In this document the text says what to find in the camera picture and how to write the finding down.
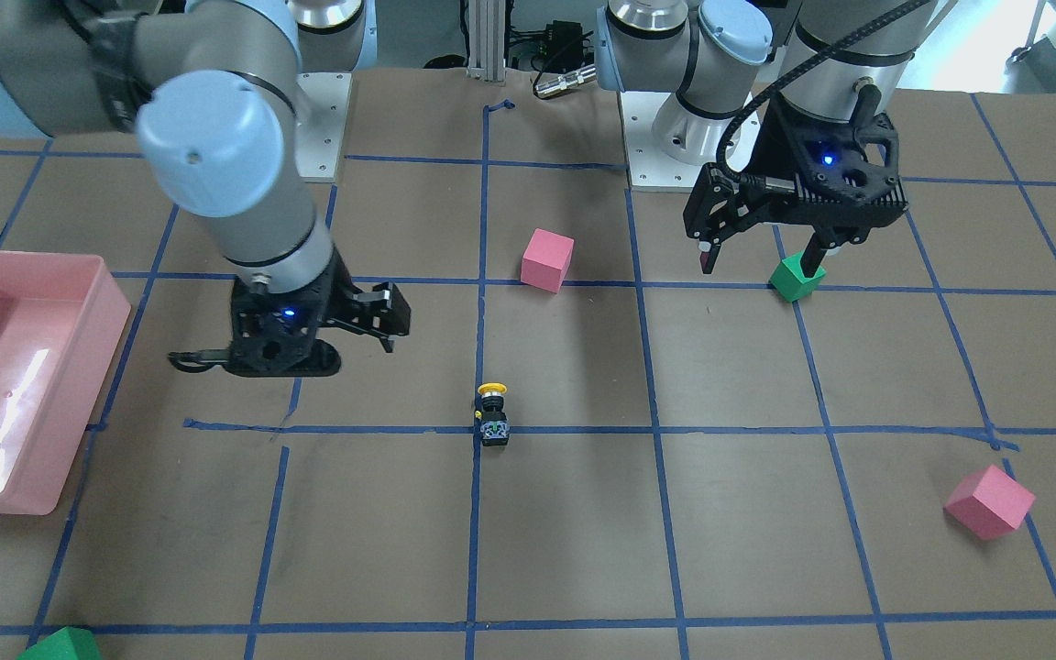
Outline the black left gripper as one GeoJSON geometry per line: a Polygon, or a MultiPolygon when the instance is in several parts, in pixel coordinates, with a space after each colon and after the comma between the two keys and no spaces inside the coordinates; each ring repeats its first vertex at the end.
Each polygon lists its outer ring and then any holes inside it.
{"type": "Polygon", "coordinates": [[[909,208],[898,174],[898,133],[879,96],[860,96],[845,121],[809,115],[782,96],[768,103],[744,171],[705,163],[693,183],[683,222],[697,242],[700,271],[712,274],[722,242],[758,223],[810,226],[799,259],[817,276],[833,247],[862,243],[909,208]]]}

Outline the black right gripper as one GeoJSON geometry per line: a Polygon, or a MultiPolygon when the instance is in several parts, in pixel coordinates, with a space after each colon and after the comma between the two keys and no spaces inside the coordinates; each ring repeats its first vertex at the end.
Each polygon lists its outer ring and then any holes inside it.
{"type": "Polygon", "coordinates": [[[325,270],[298,290],[267,293],[235,281],[230,318],[232,339],[223,370],[246,379],[317,379],[341,367],[339,352],[317,337],[319,329],[372,336],[393,354],[398,339],[411,333],[412,309],[394,281],[369,290],[351,284],[335,252],[325,270]]]}

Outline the green cube near left arm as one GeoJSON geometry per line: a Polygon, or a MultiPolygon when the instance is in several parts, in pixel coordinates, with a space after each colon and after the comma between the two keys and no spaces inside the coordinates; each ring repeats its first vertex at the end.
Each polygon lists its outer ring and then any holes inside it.
{"type": "Polygon", "coordinates": [[[793,303],[812,295],[827,277],[827,271],[822,266],[813,275],[806,276],[803,269],[803,258],[804,251],[782,258],[775,271],[768,279],[768,285],[771,289],[778,293],[787,303],[793,303]]]}

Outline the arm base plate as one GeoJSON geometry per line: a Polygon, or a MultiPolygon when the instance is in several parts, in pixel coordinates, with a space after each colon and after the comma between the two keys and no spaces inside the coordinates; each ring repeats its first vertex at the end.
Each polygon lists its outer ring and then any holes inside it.
{"type": "Polygon", "coordinates": [[[347,129],[348,72],[303,72],[297,79],[299,101],[296,164],[302,180],[334,183],[347,129]]]}
{"type": "Polygon", "coordinates": [[[621,92],[621,137],[638,192],[685,193],[701,166],[717,159],[730,118],[696,115],[674,92],[621,92]]]}

